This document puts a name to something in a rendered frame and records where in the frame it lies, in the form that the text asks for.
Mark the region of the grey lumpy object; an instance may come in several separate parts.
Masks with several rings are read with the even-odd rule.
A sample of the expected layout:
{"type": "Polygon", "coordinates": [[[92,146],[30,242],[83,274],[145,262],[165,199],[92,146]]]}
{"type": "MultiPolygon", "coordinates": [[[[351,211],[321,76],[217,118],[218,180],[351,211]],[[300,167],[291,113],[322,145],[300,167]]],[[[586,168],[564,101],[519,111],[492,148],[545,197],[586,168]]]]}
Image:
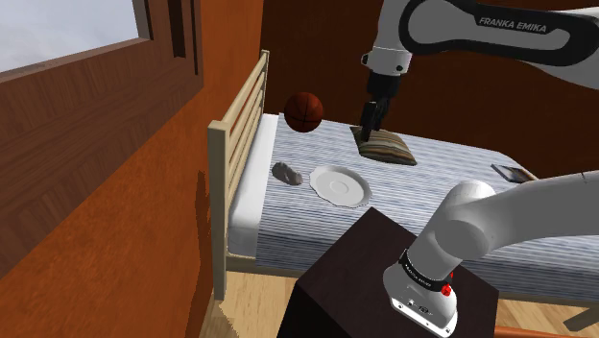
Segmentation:
{"type": "Polygon", "coordinates": [[[301,185],[303,184],[303,178],[300,172],[291,168],[285,162],[277,162],[272,167],[273,176],[289,185],[301,185]]]}

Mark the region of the white plate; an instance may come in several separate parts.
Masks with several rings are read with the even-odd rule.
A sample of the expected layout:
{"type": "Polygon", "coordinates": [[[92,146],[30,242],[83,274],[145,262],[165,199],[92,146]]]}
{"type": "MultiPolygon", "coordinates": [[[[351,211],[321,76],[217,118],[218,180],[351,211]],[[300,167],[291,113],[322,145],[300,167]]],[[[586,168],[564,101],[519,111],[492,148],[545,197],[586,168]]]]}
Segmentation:
{"type": "Polygon", "coordinates": [[[372,196],[369,183],[343,166],[319,166],[310,173],[309,183],[320,198],[335,206],[356,208],[367,205],[372,196]]]}

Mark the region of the dark flat tablet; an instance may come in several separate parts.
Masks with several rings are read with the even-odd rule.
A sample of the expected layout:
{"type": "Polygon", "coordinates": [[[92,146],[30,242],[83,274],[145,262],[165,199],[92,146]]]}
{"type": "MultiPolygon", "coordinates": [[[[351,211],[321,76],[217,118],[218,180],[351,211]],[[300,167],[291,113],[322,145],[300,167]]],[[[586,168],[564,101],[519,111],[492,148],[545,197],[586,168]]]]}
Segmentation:
{"type": "Polygon", "coordinates": [[[504,180],[512,183],[525,183],[535,181],[537,178],[526,169],[500,164],[492,164],[491,168],[499,174],[504,180]]]}

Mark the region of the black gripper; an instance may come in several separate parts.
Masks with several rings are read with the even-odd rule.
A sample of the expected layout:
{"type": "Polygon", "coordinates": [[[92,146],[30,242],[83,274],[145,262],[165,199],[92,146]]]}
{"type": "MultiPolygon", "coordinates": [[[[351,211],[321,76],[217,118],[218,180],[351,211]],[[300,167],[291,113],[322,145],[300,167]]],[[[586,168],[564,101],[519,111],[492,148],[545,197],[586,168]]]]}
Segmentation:
{"type": "Polygon", "coordinates": [[[370,99],[364,105],[360,119],[362,141],[367,142],[372,131],[380,130],[382,120],[388,112],[388,106],[397,94],[400,81],[400,76],[370,72],[367,83],[370,99]]]}

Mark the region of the dark robot stand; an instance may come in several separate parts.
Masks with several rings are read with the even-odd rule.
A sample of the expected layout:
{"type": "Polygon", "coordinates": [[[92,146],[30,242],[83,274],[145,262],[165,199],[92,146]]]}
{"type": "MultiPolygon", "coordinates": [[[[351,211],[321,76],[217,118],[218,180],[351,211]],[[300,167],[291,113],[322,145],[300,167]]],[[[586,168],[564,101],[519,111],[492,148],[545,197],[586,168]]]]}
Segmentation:
{"type": "Polygon", "coordinates": [[[383,284],[415,235],[370,208],[295,283],[276,338],[436,338],[383,284]]]}

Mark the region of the wooden framed window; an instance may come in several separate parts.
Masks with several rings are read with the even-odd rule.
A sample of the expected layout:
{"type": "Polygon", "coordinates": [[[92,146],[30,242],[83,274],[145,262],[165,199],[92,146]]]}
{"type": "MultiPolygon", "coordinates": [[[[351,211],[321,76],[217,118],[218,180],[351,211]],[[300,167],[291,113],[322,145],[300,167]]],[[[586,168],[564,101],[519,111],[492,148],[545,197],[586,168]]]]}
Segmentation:
{"type": "Polygon", "coordinates": [[[0,0],[0,81],[57,59],[135,39],[166,39],[183,57],[184,21],[197,32],[199,0],[0,0]]]}

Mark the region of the bed with striped blanket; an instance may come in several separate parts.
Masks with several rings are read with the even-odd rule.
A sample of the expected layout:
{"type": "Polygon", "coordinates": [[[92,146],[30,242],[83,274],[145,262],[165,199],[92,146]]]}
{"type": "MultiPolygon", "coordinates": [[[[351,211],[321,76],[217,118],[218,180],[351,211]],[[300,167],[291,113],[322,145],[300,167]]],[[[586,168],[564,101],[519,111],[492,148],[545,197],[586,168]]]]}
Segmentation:
{"type": "MultiPolygon", "coordinates": [[[[495,151],[399,134],[418,164],[389,164],[359,155],[351,125],[323,121],[310,133],[293,131],[282,114],[264,109],[269,56],[261,52],[225,116],[208,128],[217,300],[230,272],[299,277],[369,207],[419,232],[460,181],[484,181],[497,192],[511,187],[491,165],[514,161],[495,151]],[[303,184],[276,179],[272,167],[280,161],[300,172],[303,184]],[[369,203],[349,208],[320,198],[309,176],[323,165],[359,174],[370,185],[369,203]]],[[[504,300],[579,307],[567,322],[571,330],[599,321],[599,236],[525,242],[468,268],[504,300]]]]}

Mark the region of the brown basketball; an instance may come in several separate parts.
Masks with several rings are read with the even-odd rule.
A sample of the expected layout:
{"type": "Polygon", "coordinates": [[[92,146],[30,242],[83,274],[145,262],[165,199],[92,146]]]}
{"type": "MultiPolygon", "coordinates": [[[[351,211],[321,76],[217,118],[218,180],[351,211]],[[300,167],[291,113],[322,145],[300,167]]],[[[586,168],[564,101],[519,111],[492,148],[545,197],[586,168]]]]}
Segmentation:
{"type": "Polygon", "coordinates": [[[287,125],[295,132],[310,133],[323,120],[323,104],[309,92],[298,92],[290,96],[283,110],[287,125]]]}

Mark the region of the striped brown pillow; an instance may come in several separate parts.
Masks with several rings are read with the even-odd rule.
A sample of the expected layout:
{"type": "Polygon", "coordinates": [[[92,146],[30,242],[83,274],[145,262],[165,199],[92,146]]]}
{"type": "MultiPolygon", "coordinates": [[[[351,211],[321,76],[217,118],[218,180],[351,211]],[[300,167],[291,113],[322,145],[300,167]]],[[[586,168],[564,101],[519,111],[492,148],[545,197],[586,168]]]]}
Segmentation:
{"type": "Polygon", "coordinates": [[[364,141],[361,127],[351,126],[349,129],[360,156],[385,163],[410,166],[418,164],[409,147],[398,134],[386,130],[371,131],[369,140],[364,141]]]}

